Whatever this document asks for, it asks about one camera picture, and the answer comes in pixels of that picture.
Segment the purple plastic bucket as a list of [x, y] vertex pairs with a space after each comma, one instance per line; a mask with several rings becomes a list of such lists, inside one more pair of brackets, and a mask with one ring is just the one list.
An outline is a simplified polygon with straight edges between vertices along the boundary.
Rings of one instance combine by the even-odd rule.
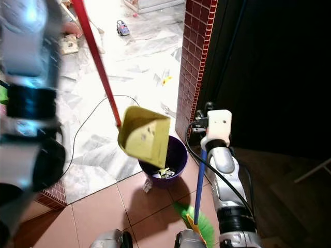
[[147, 175], [148, 179], [151, 179], [154, 184], [160, 185], [163, 188], [173, 184], [175, 180], [180, 177], [184, 171], [187, 161], [188, 155], [185, 145], [177, 137], [170, 135], [165, 166], [174, 172], [174, 175], [167, 179], [159, 179], [156, 177], [158, 174], [157, 167], [154, 167], [152, 164], [144, 161], [139, 161], [139, 166]]

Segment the grey robot foot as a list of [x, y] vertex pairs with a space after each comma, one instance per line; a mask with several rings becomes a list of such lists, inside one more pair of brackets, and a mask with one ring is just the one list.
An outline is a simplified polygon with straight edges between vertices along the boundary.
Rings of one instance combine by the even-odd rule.
[[128, 231], [109, 230], [100, 234], [89, 248], [133, 248], [132, 236]]
[[175, 239], [174, 248], [209, 248], [208, 245], [215, 244], [215, 231], [201, 230], [200, 233], [192, 229], [184, 229], [180, 231]]

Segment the grey right robot foot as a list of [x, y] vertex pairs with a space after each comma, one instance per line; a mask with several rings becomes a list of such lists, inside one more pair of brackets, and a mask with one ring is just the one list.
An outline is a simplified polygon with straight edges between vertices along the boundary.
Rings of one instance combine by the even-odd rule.
[[180, 231], [175, 239], [174, 248], [209, 248], [208, 245], [215, 244], [215, 231], [201, 230], [200, 233], [192, 229], [184, 229]]

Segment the grey left robot foot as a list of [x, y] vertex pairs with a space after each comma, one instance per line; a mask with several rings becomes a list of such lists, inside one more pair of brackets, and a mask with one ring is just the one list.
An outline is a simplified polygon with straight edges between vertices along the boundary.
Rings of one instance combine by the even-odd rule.
[[133, 248], [132, 236], [128, 231], [109, 230], [100, 234], [89, 248]]

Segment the pale wooden stick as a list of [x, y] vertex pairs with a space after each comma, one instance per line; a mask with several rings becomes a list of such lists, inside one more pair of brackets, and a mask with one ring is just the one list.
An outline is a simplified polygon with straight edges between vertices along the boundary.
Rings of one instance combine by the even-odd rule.
[[331, 158], [326, 159], [326, 161], [324, 161], [321, 164], [319, 164], [318, 166], [312, 168], [312, 170], [310, 170], [309, 172], [306, 172], [304, 175], [301, 175], [300, 177], [295, 179], [294, 183], [299, 183], [299, 182], [303, 181], [304, 179], [307, 179], [308, 177], [310, 177], [314, 173], [318, 172], [319, 170], [324, 170], [329, 175], [331, 175], [331, 168], [328, 168], [328, 166], [330, 166], [330, 165], [331, 165]]

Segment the small purple toy car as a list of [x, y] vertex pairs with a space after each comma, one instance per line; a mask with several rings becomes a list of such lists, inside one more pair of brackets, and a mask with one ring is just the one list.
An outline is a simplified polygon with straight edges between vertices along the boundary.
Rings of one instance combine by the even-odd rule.
[[128, 36], [130, 35], [130, 29], [123, 20], [116, 21], [116, 32], [119, 36]]

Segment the crumpled paper rubbish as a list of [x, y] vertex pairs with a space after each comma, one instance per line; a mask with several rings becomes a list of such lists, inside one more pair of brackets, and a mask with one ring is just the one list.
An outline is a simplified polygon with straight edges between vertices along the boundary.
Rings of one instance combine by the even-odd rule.
[[161, 168], [159, 170], [156, 170], [155, 174], [153, 174], [156, 179], [170, 179], [172, 177], [175, 177], [175, 175], [177, 175], [177, 173], [170, 168]]

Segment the white furniture base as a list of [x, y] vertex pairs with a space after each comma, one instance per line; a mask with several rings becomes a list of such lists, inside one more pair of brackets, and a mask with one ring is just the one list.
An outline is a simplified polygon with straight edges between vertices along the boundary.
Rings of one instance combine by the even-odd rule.
[[185, 0], [122, 0], [137, 14], [144, 14], [185, 3]]

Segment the yellow dustpan with red handle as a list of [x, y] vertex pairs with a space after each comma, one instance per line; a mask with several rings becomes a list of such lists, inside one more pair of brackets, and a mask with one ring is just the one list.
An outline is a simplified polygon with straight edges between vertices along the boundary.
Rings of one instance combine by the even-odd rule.
[[164, 168], [167, 158], [170, 118], [139, 106], [128, 107], [124, 116], [120, 117], [106, 67], [102, 62], [98, 42], [93, 36], [93, 29], [84, 1], [71, 0], [71, 2], [91, 52], [102, 87], [106, 92], [114, 123], [118, 128], [117, 142], [119, 147], [131, 158], [152, 164], [157, 168]]

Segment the small beige box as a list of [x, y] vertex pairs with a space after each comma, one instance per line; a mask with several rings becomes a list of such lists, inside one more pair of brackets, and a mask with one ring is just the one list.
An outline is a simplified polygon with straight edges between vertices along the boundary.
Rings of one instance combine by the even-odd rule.
[[62, 36], [59, 40], [60, 54], [66, 56], [69, 54], [75, 54], [80, 51], [78, 46], [78, 38], [76, 35]]

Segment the green broom with blue handle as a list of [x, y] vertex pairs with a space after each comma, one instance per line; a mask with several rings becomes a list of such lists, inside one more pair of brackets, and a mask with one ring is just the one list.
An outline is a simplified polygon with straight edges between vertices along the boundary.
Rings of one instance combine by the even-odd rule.
[[193, 205], [183, 205], [182, 203], [173, 203], [173, 208], [179, 214], [180, 219], [186, 224], [186, 229], [192, 229], [197, 233], [201, 230], [214, 230], [214, 225], [206, 215], [201, 211], [202, 194], [205, 186], [205, 165], [194, 152], [187, 147], [187, 153], [198, 166], [197, 185]]

